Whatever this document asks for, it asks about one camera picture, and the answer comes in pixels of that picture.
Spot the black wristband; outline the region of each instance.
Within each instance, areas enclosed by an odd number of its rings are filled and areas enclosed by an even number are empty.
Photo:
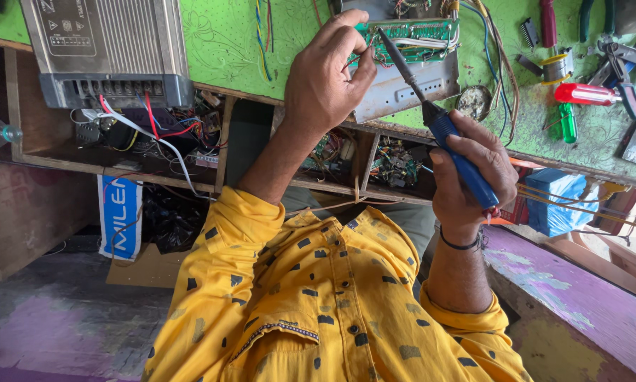
[[[458,251],[466,251],[467,249],[474,248],[475,246],[478,246],[479,248],[483,249],[483,235],[481,234],[480,230],[478,230],[478,233],[476,234],[476,239],[474,240],[474,242],[469,245],[455,245],[448,242],[445,239],[445,236],[443,236],[443,226],[440,227],[440,233],[441,233],[441,239],[443,239],[443,242],[447,244],[448,247],[457,249]]]

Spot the man's right hand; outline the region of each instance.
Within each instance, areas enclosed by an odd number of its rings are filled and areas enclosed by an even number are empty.
[[[360,104],[377,75],[374,50],[354,29],[368,18],[361,10],[333,16],[297,54],[285,85],[286,126],[320,139]],[[344,68],[351,53],[361,56],[353,78]]]
[[[499,199],[498,208],[514,200],[518,174],[509,163],[509,155],[499,138],[458,110],[450,112],[450,119],[463,137],[450,135],[446,138],[448,146],[478,167]],[[482,207],[460,184],[455,163],[448,152],[434,149],[430,155],[438,187],[433,197],[433,212],[443,226],[443,236],[452,244],[469,245],[476,239],[484,220]]]

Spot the metal power supply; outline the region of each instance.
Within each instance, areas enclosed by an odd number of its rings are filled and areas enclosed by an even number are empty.
[[[50,108],[191,106],[179,0],[21,0]]]

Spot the person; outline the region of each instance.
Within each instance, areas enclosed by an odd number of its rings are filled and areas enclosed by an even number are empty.
[[[360,10],[334,16],[295,58],[285,119],[237,187],[211,205],[142,381],[530,380],[486,280],[481,208],[447,152],[430,154],[433,212],[407,208],[417,245],[405,216],[397,224],[372,207],[344,226],[312,212],[285,221],[293,174],[374,80],[373,48],[353,28],[367,21]],[[361,58],[349,79],[351,52]],[[517,175],[499,139],[456,111],[450,117],[463,137],[449,146],[478,166],[498,207],[508,203]],[[419,302],[412,285],[433,223],[420,228],[418,210],[435,213],[443,237]]]

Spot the green tabletop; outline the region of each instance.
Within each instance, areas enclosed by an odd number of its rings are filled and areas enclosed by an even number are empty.
[[[577,41],[581,3],[582,0],[554,2],[559,48],[572,46],[575,52],[576,71],[569,81],[590,74],[599,61],[600,52],[595,44],[603,28],[605,5],[602,1],[594,2],[590,18],[590,39],[581,44]],[[554,87],[540,85],[540,79],[516,63],[519,53],[536,63],[551,55],[551,50],[542,47],[532,52],[519,30],[520,24],[528,17],[532,17],[535,24],[539,25],[538,0],[488,0],[485,4],[491,8],[520,87],[516,137],[509,149],[526,156],[558,161],[572,168],[585,167],[595,173],[601,171],[621,175],[623,179],[636,179],[636,164],[616,156],[619,142],[630,125],[621,104],[610,108],[576,106],[579,131],[576,144],[563,142],[560,125],[542,131],[543,126],[558,119]],[[190,76],[194,81],[283,99],[285,81],[293,57],[305,47],[319,28],[313,2],[271,0],[273,39],[265,53],[271,81],[265,81],[262,72],[262,58],[257,42],[256,5],[255,0],[181,0]],[[263,45],[266,45],[268,31],[267,7],[268,3],[260,3]],[[317,7],[322,21],[326,21],[330,15],[327,1],[317,0]],[[478,15],[464,7],[460,9],[459,16],[460,85],[465,88],[481,83],[493,91],[495,82],[484,53],[483,23]],[[29,43],[18,0],[8,0],[7,11],[0,15],[0,38]],[[621,42],[630,44],[635,39],[636,36],[630,36]],[[488,44],[494,64],[497,65],[497,54],[491,40],[488,40]],[[594,48],[591,55],[588,55],[588,47]],[[636,74],[632,74],[632,78],[636,80]],[[452,108],[455,100],[449,99],[442,103],[444,107]],[[502,106],[498,104],[484,124],[499,134],[503,117]],[[382,120],[412,128],[425,128],[419,108],[384,117]],[[509,126],[505,129],[503,141],[507,140],[508,132]]]

